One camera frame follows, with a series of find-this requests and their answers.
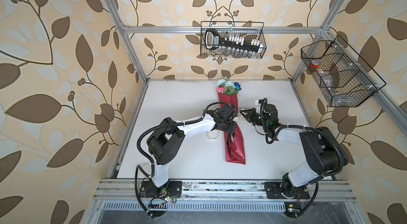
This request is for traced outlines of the cream ribbon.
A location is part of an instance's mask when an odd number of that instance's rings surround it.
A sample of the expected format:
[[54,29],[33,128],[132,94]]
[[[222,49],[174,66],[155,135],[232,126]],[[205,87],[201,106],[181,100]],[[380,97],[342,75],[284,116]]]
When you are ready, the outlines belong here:
[[[207,114],[209,114],[209,115],[211,116],[211,110],[208,110],[208,111],[207,111]],[[242,115],[240,114],[238,118],[234,118],[234,121],[237,123],[237,122],[240,121],[241,119],[244,119],[244,117],[242,117]],[[216,139],[216,138],[219,137],[219,135],[220,135],[221,132],[222,132],[222,131],[214,130],[214,128],[213,128],[210,132],[207,133],[207,137],[208,137],[210,140],[214,140],[214,139]]]

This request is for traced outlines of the pink fake rose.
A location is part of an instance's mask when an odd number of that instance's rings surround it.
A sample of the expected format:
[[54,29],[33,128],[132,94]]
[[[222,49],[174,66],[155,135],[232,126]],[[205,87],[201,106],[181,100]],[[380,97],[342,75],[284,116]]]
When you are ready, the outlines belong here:
[[218,87],[218,88],[217,88],[217,92],[218,92],[218,93],[224,93],[224,91],[225,91],[225,89],[222,88],[222,87]]

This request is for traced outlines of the light blue fake rose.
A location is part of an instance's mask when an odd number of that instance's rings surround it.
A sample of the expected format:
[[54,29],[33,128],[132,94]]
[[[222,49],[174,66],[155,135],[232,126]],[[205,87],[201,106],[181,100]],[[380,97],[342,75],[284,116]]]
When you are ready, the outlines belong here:
[[225,91],[222,94],[227,95],[227,96],[232,96],[239,92],[234,87],[234,83],[232,81],[230,81],[228,78],[220,79],[219,81],[217,81],[216,86],[217,86],[216,91],[217,91],[218,87],[224,88]]

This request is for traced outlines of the dark red wrapping paper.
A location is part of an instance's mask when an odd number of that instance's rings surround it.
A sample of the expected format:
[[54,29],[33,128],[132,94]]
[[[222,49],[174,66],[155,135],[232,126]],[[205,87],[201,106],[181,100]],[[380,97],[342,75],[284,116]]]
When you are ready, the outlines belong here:
[[[238,110],[237,94],[228,96],[223,93],[218,93],[220,102],[227,103],[235,107],[236,115],[238,118],[240,113]],[[246,164],[245,150],[244,150],[244,138],[238,125],[236,125],[232,134],[224,133],[225,141],[225,155],[228,163]]]

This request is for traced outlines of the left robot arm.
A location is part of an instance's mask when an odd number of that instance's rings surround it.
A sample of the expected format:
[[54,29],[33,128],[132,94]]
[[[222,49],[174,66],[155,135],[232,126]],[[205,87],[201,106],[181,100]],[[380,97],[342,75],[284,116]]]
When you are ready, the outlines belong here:
[[149,160],[151,172],[148,174],[140,165],[136,166],[134,188],[137,202],[150,218],[158,217],[156,211],[146,206],[140,197],[138,188],[138,175],[142,173],[146,178],[155,195],[152,200],[163,199],[159,196],[162,190],[164,195],[170,196],[169,188],[169,163],[176,157],[185,139],[191,138],[203,132],[219,130],[232,134],[236,128],[234,121],[236,108],[224,102],[209,104],[201,116],[174,121],[168,117],[159,125],[143,132],[137,140],[137,150]]

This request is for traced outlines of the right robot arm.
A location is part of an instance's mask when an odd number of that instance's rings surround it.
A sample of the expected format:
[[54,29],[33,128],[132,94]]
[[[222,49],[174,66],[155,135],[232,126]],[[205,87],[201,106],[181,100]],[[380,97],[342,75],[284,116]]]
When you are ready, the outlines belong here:
[[279,186],[269,183],[265,185],[268,194],[297,200],[306,192],[308,185],[315,185],[313,195],[302,209],[286,207],[285,216],[298,219],[314,202],[319,191],[319,181],[339,174],[349,163],[348,157],[327,127],[281,124],[274,105],[268,104],[267,100],[263,99],[258,106],[257,109],[241,110],[240,115],[254,127],[263,128],[267,144],[290,142],[302,146],[304,151],[306,161],[295,170],[284,174]]

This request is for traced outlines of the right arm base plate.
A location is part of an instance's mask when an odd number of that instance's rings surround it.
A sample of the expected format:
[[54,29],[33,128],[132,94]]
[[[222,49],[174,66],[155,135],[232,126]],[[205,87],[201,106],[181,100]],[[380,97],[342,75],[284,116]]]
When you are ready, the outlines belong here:
[[290,182],[265,182],[264,189],[268,199],[310,199],[308,190],[305,186],[294,187]]

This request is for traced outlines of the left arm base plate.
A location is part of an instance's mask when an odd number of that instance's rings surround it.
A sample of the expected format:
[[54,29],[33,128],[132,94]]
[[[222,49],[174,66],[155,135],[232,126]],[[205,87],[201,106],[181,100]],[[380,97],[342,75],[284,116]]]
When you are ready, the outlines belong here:
[[143,181],[139,194],[143,198],[179,198],[182,185],[181,181],[168,181],[162,187],[156,187],[150,180]]

